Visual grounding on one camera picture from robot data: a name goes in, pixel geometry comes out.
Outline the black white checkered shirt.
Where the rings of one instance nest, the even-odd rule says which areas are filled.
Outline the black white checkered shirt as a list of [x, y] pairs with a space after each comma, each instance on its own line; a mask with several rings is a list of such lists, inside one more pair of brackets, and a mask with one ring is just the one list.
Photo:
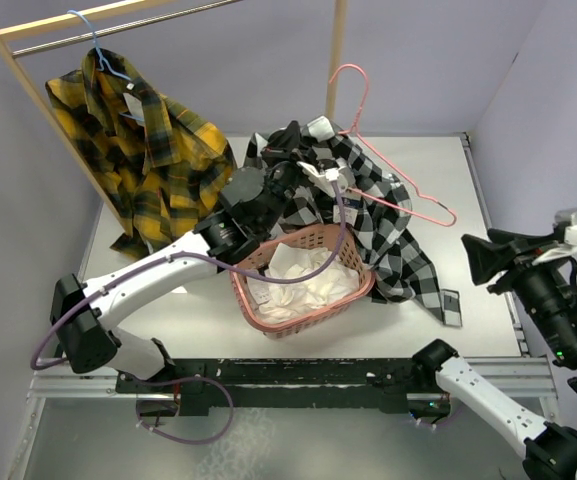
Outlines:
[[[360, 192], [344, 195], [346, 225], [363, 263], [375, 274], [373, 299], [381, 303], [413, 300], [444, 325], [460, 327], [459, 293], [440, 287], [433, 262], [410, 232], [412, 201], [401, 179], [377, 166], [327, 117], [300, 127], [301, 141], [293, 152], [308, 160], [342, 159], [354, 176], [354, 187]], [[261, 157], [270, 134], [252, 134], [246, 166], [271, 166], [271, 161]]]

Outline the yellow plaid shirt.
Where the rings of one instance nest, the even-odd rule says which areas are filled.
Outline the yellow plaid shirt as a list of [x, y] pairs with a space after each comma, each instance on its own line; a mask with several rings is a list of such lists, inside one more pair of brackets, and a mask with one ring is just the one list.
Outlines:
[[123, 232], [112, 249], [141, 259], [212, 212], [236, 161], [214, 124], [157, 91], [123, 56], [102, 51], [134, 83], [144, 127], [121, 116], [128, 112], [126, 82], [98, 70], [95, 50], [45, 89], [57, 120], [120, 215]]

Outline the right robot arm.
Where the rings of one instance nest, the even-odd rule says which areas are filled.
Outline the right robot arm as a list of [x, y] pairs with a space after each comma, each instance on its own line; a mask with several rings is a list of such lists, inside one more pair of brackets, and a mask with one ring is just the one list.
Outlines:
[[[462, 238], [471, 279], [491, 294], [510, 293], [540, 334], [539, 359], [572, 375], [577, 395], [577, 225], [545, 236], [491, 229]], [[456, 349], [437, 339], [412, 358], [414, 383], [459, 400], [517, 453], [531, 479], [577, 479], [577, 429], [533, 413], [487, 380]]]

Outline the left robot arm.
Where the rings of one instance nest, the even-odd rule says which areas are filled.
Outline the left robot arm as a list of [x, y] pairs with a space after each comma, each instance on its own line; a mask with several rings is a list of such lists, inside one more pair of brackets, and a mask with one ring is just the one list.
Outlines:
[[170, 387], [174, 363], [162, 342], [124, 331], [121, 323], [175, 288], [238, 264], [270, 238], [306, 178], [300, 140], [296, 121], [272, 133], [258, 151], [261, 166], [236, 170], [213, 211], [167, 247], [96, 280], [69, 274], [56, 282], [51, 323], [74, 373], [108, 366], [152, 392]]

